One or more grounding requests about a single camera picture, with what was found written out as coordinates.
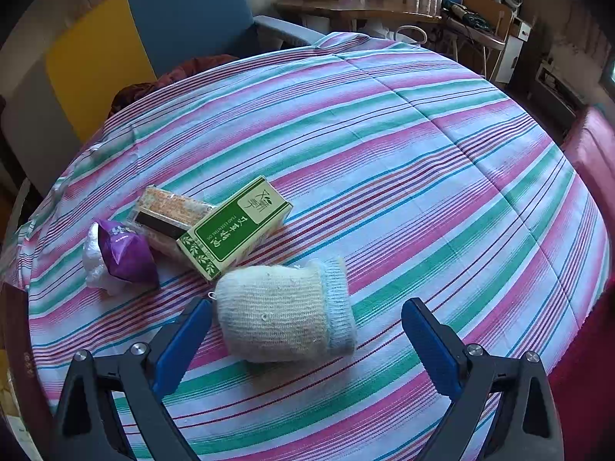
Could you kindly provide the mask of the purple snack packet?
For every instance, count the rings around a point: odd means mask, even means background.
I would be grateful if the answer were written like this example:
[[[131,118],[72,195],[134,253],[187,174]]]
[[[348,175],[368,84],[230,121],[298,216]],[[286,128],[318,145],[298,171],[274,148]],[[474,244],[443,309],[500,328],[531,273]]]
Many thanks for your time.
[[[111,277],[132,284],[158,284],[156,264],[146,238],[116,221],[96,220],[98,245]]]

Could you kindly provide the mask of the green white carton box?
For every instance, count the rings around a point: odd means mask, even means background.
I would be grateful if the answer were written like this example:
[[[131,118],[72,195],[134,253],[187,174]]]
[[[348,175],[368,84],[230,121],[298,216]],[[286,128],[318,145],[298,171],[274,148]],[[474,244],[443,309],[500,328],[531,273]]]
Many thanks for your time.
[[[201,276],[215,281],[281,227],[292,208],[259,176],[183,233],[176,244]]]

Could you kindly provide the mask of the silver wrapped packet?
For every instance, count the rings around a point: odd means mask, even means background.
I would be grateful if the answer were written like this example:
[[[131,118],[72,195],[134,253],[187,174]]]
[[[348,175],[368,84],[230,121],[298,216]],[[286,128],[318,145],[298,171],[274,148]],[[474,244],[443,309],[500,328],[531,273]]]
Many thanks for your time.
[[[85,284],[89,288],[105,290],[109,295],[121,295],[126,283],[113,277],[104,262],[99,239],[99,224],[89,227],[82,249],[82,265],[85,269]]]

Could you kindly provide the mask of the cracker snack package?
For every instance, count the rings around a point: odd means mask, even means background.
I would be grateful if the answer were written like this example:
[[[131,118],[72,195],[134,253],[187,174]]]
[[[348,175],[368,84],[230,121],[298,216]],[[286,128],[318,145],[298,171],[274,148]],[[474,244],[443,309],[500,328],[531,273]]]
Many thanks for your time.
[[[144,236],[151,249],[188,265],[176,241],[214,209],[211,204],[150,185],[129,211],[125,225]]]

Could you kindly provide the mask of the gold rectangular tray box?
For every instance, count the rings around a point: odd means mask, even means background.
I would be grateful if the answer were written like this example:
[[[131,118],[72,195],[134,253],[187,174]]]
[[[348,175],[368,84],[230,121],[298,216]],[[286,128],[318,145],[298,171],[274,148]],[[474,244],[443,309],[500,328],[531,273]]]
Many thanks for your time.
[[[6,282],[1,286],[1,333],[25,427],[48,460],[53,419],[32,354],[27,293]]]

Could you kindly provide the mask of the striped pink green tablecloth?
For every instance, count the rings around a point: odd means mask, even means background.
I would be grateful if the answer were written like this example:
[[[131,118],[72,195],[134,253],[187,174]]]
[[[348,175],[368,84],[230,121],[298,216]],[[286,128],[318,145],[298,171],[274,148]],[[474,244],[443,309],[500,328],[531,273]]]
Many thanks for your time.
[[[345,261],[349,357],[254,365],[208,332],[166,406],[203,460],[409,460],[438,395],[400,311],[422,298],[495,355],[557,364],[611,270],[581,177],[516,102],[425,49],[332,33],[203,72],[110,118],[1,259],[27,292],[33,361],[56,404],[80,348],[120,354],[154,335],[200,275],[166,258],[141,294],[89,288],[85,233],[155,185],[219,204],[256,177],[292,204],[252,264]]]

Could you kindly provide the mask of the dark red cloth on chair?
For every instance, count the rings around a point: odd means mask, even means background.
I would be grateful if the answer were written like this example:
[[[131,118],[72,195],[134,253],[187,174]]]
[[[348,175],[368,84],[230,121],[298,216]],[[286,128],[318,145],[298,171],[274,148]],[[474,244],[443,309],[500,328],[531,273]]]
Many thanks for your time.
[[[107,117],[111,117],[116,113],[120,113],[121,110],[126,108],[132,103],[135,103],[140,98],[144,98],[149,94],[160,90],[168,85],[180,80],[195,76],[201,72],[214,69],[215,67],[231,63],[238,60],[236,56],[229,54],[219,54],[211,56],[198,56],[193,57],[190,60],[181,63],[168,73],[164,73],[155,81],[140,82],[134,85],[126,86],[122,88],[114,96],[113,101],[110,104],[110,111]]]

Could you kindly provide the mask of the wooden side table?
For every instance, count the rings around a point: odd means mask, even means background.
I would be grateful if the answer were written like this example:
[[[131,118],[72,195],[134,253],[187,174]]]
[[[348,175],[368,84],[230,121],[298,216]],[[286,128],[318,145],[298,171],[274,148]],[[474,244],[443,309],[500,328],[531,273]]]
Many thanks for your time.
[[[307,15],[331,20],[332,28],[356,31],[357,22],[370,19],[399,24],[440,24],[442,18],[418,13],[392,0],[279,0],[274,8],[281,16]]]

